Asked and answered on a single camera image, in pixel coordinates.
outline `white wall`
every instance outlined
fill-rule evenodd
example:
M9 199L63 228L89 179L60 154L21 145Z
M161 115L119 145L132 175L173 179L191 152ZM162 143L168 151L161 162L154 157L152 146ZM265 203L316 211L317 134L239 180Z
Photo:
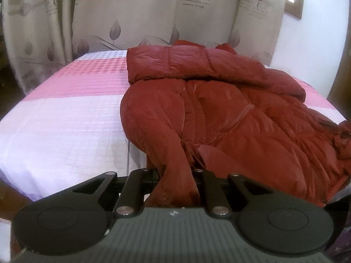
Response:
M284 14L271 67L328 96L343 53L349 0L305 0L301 21Z

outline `window frame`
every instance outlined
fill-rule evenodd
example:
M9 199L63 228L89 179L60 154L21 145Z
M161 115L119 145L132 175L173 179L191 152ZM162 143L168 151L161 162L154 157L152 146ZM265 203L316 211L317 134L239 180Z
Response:
M294 2L290 2L285 0L285 12L293 15L294 17L301 20L302 18L302 10L304 7L304 0L294 0Z

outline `logo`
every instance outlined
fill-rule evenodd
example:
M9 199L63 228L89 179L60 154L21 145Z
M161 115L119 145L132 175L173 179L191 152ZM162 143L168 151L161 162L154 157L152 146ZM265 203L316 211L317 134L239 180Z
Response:
M176 217L176 216L179 215L179 212L173 210L173 211L170 212L170 215L173 216L173 217Z

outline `ribbed surface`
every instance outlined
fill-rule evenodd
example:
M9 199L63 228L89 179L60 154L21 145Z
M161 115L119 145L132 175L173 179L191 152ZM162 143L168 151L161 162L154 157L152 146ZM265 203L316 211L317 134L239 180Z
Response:
M29 251L15 263L331 263L318 253L301 258L265 254L240 238L227 220L215 220L203 209L145 208L132 219L120 219L98 244L60 257Z

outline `red puffer jacket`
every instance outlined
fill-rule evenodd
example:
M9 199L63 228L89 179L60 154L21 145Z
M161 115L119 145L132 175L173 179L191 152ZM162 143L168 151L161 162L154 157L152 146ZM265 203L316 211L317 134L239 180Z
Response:
M308 109L288 74L221 48L128 50L122 125L162 176L148 205L197 204L191 169L203 168L323 206L350 177L348 123Z

